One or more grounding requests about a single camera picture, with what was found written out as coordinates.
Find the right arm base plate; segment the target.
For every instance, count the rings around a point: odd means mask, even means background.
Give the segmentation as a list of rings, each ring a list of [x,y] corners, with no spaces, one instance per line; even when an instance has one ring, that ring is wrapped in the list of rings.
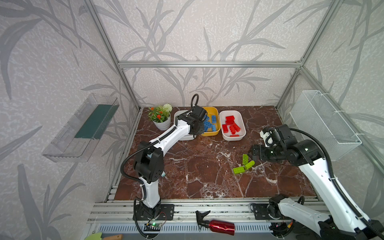
[[[251,203],[250,210],[254,214],[255,220],[271,220],[271,221],[291,221],[291,218],[281,215],[279,211],[275,211],[270,204],[267,203]]]

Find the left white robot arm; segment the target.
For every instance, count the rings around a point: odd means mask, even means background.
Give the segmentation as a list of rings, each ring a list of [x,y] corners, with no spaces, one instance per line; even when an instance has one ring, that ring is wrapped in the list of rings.
[[[121,175],[140,184],[140,206],[143,209],[152,212],[160,209],[159,178],[164,172],[166,153],[186,135],[203,134],[207,116],[204,108],[192,106],[190,110],[177,116],[175,123],[163,134],[149,142],[141,142],[139,149],[123,160]]]

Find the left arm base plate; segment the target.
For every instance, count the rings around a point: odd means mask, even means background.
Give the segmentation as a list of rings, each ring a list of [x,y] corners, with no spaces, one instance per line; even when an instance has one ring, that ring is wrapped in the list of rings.
[[[173,204],[160,204],[160,205],[156,205],[153,209],[147,207],[144,204],[138,204],[134,206],[133,220],[171,221],[174,218],[174,213],[175,213],[175,205]]]

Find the green lego brick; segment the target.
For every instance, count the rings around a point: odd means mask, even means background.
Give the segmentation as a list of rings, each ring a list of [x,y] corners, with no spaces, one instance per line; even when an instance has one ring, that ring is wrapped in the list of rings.
[[[254,161],[250,161],[247,164],[244,165],[245,170],[251,169],[255,165]]]
[[[245,166],[249,163],[249,156],[246,154],[243,154],[242,156],[242,164]]]
[[[237,168],[233,168],[233,172],[235,175],[239,175],[239,174],[245,173],[246,170],[244,167],[237,167]]]

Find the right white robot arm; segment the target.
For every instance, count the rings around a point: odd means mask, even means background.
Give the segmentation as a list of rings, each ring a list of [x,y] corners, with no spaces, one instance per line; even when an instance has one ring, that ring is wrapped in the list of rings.
[[[273,219],[288,217],[315,232],[323,240],[371,240],[384,238],[384,226],[369,218],[353,201],[334,174],[326,148],[312,135],[281,125],[260,132],[262,145],[253,145],[249,156],[270,163],[288,161],[311,182],[329,215],[310,209],[279,194],[269,199]]]

